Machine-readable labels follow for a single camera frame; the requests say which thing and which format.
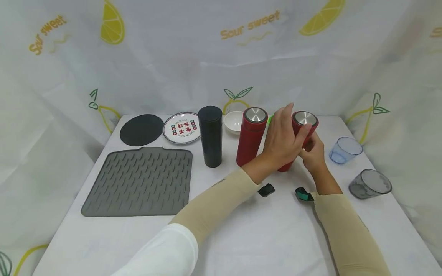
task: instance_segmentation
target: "gray plastic cup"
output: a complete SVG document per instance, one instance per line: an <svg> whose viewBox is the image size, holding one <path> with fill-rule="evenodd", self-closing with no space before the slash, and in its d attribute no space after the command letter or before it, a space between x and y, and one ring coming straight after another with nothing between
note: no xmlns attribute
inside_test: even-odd
<svg viewBox="0 0 442 276"><path fill-rule="evenodd" d="M361 154L361 144L353 138L341 137L336 141L330 154L330 159L336 164L342 165Z"/></svg>
<svg viewBox="0 0 442 276"><path fill-rule="evenodd" d="M353 179L348 189L354 197L366 199L389 193L392 186L385 175L376 170L366 169Z"/></svg>

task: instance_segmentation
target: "beige arm sleeve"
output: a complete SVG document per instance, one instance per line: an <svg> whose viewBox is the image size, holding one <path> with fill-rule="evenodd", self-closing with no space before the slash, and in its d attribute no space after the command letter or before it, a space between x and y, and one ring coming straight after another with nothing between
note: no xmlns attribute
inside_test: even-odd
<svg viewBox="0 0 442 276"><path fill-rule="evenodd" d="M391 275L379 247L345 195L312 193L340 276Z"/></svg>
<svg viewBox="0 0 442 276"><path fill-rule="evenodd" d="M239 168L191 200L169 224L187 227L201 247L206 237L260 188Z"/></svg>

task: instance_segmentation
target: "white table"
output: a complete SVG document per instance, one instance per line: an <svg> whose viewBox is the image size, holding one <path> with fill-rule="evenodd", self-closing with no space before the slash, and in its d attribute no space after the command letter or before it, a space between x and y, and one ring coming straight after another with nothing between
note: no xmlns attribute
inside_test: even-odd
<svg viewBox="0 0 442 276"><path fill-rule="evenodd" d="M124 265L171 216L84 217L80 213L107 155L135 149L119 138L121 127L132 115L123 116L60 228L38 264L34 276L110 275ZM351 136L336 116L319 116L317 132L326 152L341 136ZM237 168L238 136L223 135L223 162L217 168L204 164L201 142L177 146L160 136L149 147L182 148L193 153L190 199ZM237 210L200 249L193 275L335 275L324 233L312 205L294 196L297 187L312 191L314 184L298 158L286 173L274 173L275 193L258 194ZM393 275L442 275L442 269L396 202L392 194L358 200L348 184L363 169L373 169L365 154L339 166L328 156L327 165L344 193L375 237Z"/></svg>

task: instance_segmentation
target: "white plate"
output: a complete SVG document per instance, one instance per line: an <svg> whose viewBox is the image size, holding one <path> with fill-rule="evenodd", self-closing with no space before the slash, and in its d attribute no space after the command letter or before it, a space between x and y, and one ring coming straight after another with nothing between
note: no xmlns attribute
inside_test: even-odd
<svg viewBox="0 0 442 276"><path fill-rule="evenodd" d="M201 137L198 115L181 112L168 118L163 127L164 137L175 144L187 144Z"/></svg>

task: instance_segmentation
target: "bottle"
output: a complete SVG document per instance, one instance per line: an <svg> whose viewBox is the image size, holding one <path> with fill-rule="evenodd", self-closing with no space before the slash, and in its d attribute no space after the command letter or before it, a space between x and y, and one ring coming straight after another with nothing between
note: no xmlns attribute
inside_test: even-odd
<svg viewBox="0 0 442 276"><path fill-rule="evenodd" d="M222 111L216 106L205 106L198 111L204 163L218 167L222 157Z"/></svg>
<svg viewBox="0 0 442 276"><path fill-rule="evenodd" d="M236 154L238 166L241 167L256 157L267 120L267 112L262 108L250 107L244 111Z"/></svg>
<svg viewBox="0 0 442 276"><path fill-rule="evenodd" d="M297 111L292 114L292 126L293 126L293 132L295 133L295 135L298 135L298 132L301 129L301 127L305 124L308 124L308 123L312 124L312 128L310 129L309 134L307 135L307 138L304 140L304 144L302 145L302 148L304 148L306 146L306 144L310 141L313 132L315 132L315 129L319 125L319 120L315 115L313 115L307 111ZM290 169L290 167L292 166L293 161L282 166L281 168L279 168L278 171L280 171L280 172L288 171Z"/></svg>

